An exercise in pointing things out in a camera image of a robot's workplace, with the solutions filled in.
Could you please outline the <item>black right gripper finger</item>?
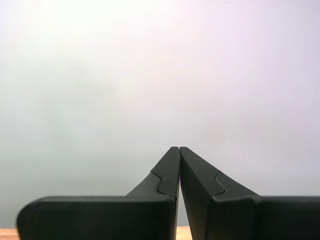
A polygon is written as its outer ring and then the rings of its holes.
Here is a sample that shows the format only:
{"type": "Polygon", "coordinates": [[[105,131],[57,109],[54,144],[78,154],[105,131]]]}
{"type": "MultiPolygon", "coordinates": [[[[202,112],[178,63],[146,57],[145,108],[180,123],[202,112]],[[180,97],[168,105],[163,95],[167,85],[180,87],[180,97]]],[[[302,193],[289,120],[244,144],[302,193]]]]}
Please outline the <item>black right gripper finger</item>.
{"type": "Polygon", "coordinates": [[[50,196],[22,208],[22,240],[173,240],[181,154],[171,147],[124,196],[50,196]]]}
{"type": "Polygon", "coordinates": [[[317,240],[317,196],[261,196],[187,147],[180,185],[195,240],[317,240]]]}

